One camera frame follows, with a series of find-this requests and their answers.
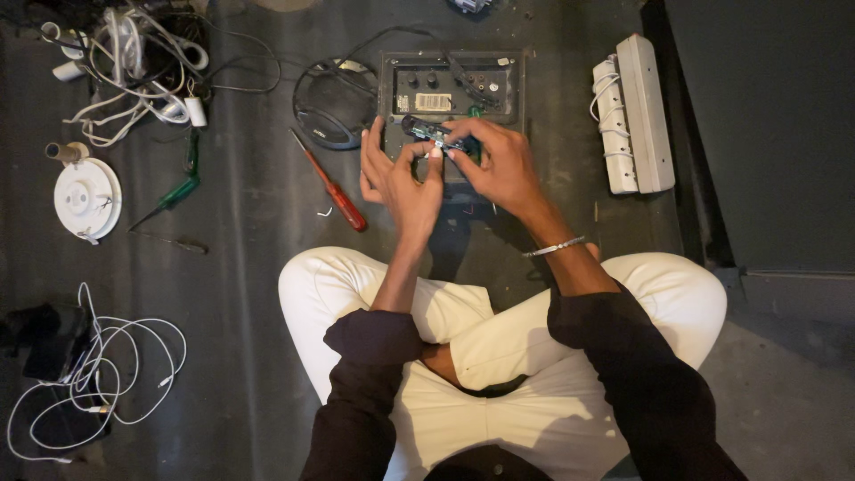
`person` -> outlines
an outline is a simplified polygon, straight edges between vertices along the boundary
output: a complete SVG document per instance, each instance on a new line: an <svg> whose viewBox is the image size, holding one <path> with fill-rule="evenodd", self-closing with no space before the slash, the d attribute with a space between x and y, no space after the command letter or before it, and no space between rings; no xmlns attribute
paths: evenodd
<svg viewBox="0 0 855 481"><path fill-rule="evenodd" d="M443 156L417 142L393 163L378 117L363 132L360 187L395 223L389 265L320 247L280 275L323 403L301 479L599 480L627 453L645 480L745 479L716 442L715 403L695 371L722 327L722 285L665 253L601 264L541 192L522 135L480 118L445 125L449 141L483 145L480 164L448 152L478 193L541 248L574 242L544 254L551 289L498 314L484 288L417 278ZM410 164L426 153L419 183Z"/></svg>

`black sleeve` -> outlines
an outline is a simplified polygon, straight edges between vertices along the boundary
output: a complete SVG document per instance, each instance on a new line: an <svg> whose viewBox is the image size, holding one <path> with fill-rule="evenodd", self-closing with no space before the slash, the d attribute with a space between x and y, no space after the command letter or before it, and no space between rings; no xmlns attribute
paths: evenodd
<svg viewBox="0 0 855 481"><path fill-rule="evenodd" d="M389 420L405 362L422 354L410 314L363 309L339 319L324 342L341 354L333 391L315 415L300 479L381 480L395 449Z"/></svg>
<svg viewBox="0 0 855 481"><path fill-rule="evenodd" d="M716 442L706 381L677 359L645 310L621 293L562 297L552 290L549 332L585 351L639 474L659 479L746 479Z"/></svg>

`red screwdriver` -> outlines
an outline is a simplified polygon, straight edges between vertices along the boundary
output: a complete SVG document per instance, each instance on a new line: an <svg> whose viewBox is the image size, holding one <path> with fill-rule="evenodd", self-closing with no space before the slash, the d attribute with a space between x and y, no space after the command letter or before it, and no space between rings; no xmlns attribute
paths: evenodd
<svg viewBox="0 0 855 481"><path fill-rule="evenodd" d="M347 222L350 223L351 227L353 227L353 229L357 232L365 229L365 219L363 219L362 215L359 214L359 211L357 211L356 206L353 205L351 200L347 198L347 194L345 194L345 191L341 190L341 187L339 187L338 184L329 180L329 177L327 177L327 173L324 172L323 169L321 169L321 165L318 163L315 156L312 155L312 152L306 149L306 146L303 144L303 141L300 140L300 138L297 136L297 133L294 132L294 129L289 128L288 130L291 131L291 134L294 136L294 139L297 139L297 143L300 144L300 148L302 148L303 152L305 152L306 157L308 157L309 160L312 162L312 165L315 166L315 170L317 171L318 175L321 176L321 179L324 183L324 187L327 189L327 193L333 198L333 203L345 216Z"/></svg>

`hand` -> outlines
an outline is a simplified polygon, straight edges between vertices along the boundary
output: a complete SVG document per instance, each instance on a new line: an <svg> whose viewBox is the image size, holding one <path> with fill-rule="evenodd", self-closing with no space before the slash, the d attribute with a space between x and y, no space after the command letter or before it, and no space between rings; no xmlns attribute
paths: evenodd
<svg viewBox="0 0 855 481"><path fill-rule="evenodd" d="M446 142L468 135L481 141L481 166L472 162L463 151L450 149L448 152L477 193L517 217L531 211L534 205L547 204L540 191L525 137L478 117L442 125L451 129L445 137Z"/></svg>
<svg viewBox="0 0 855 481"><path fill-rule="evenodd" d="M383 204L392 214L398 241L426 245L442 205L442 150L430 142L416 142L401 149L392 163L380 149L383 117L374 119L371 132L363 130L359 187L363 199ZM424 183L413 179L410 165L416 156L430 152Z"/></svg>

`silver bracelet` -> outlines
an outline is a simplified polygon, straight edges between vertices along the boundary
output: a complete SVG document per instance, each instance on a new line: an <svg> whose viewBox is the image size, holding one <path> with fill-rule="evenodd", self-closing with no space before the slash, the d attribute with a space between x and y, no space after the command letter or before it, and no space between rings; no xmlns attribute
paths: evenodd
<svg viewBox="0 0 855 481"><path fill-rule="evenodd" d="M548 254L549 252L555 252L558 249L564 249L565 247L573 246L574 244L578 244L578 243L582 242L583 240L585 240L585 236L580 235L579 237L576 237L575 239L570 239L567 242L563 242L561 244L556 244L555 246L544 247L543 249L540 249L539 251L526 252L522 256L524 258L532 258L534 256L542 256L543 254Z"/></svg>

